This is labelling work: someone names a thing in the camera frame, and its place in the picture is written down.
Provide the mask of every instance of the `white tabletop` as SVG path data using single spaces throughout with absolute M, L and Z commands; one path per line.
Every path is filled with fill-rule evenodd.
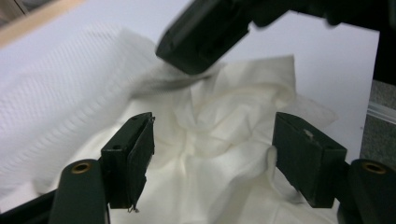
M 70 35 L 96 22 L 120 24 L 158 42 L 186 0 L 88 0 L 0 50 L 1 82 L 12 71 L 42 57 Z M 333 110 L 339 120 L 322 130 L 359 157 L 375 64 L 378 33 L 349 25 L 328 28 L 318 18 L 288 13 L 250 34 L 222 60 L 293 54 L 297 92 Z

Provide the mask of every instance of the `crumpled white fabric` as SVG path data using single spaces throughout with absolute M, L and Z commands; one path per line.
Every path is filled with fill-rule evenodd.
M 1 149 L 0 195 L 32 178 L 41 184 L 40 192 L 49 190 L 67 163 L 98 158 L 123 122 L 151 111 L 156 153 L 137 205 L 140 213 L 111 210 L 112 223 L 336 222 L 333 210 L 310 208 L 275 169 L 276 111 L 318 126 L 336 119 L 325 107 L 296 97 L 292 56 L 220 64 L 188 77 L 156 59 L 147 39 L 96 26 L 22 71 L 25 77 L 16 82 L 20 91 L 0 105 L 2 114 L 10 111 L 7 128 L 17 120 L 11 112 L 28 118 L 7 133 L 14 140 L 26 135 L 23 141 L 0 138 L 11 147 L 22 146 Z M 38 96 L 18 101 L 27 97 L 26 88 Z M 313 110 L 305 113 L 307 107 Z

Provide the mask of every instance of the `white table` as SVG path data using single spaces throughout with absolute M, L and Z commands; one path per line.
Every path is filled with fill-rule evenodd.
M 70 35 L 95 22 L 121 24 L 155 42 L 186 6 L 186 0 L 88 0 L 0 50 L 0 90 L 12 71 L 42 57 Z M 378 33 L 288 13 L 269 28 L 250 35 L 223 60 L 294 54 L 297 92 L 339 117 L 322 130 L 359 157 L 375 64 Z

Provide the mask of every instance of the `black object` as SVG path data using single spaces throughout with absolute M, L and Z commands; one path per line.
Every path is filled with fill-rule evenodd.
M 248 33 L 252 21 L 264 27 L 290 9 L 380 31 L 374 78 L 396 85 L 396 0 L 195 0 L 164 33 L 156 54 L 187 74 L 202 73 Z
M 315 208 L 340 207 L 340 223 L 396 223 L 396 173 L 368 160 L 344 162 L 347 150 L 303 119 L 276 114 L 277 168 Z
M 102 149 L 99 161 L 76 161 L 64 168 L 55 191 L 0 216 L 0 223 L 109 223 L 111 208 L 136 210 L 154 154 L 154 117 L 130 118 Z

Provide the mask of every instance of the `textured white fabric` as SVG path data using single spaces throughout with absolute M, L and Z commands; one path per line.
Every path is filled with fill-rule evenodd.
M 156 153 L 140 213 L 112 210 L 112 223 L 335 222 L 333 210 L 310 208 L 275 169 L 277 110 L 318 126 L 336 117 L 295 100 L 291 56 L 187 77 L 157 60 L 147 39 L 96 26 L 16 77 L 1 96 L 0 195 L 30 179 L 48 190 L 67 163 L 98 158 L 123 122 L 151 111 Z

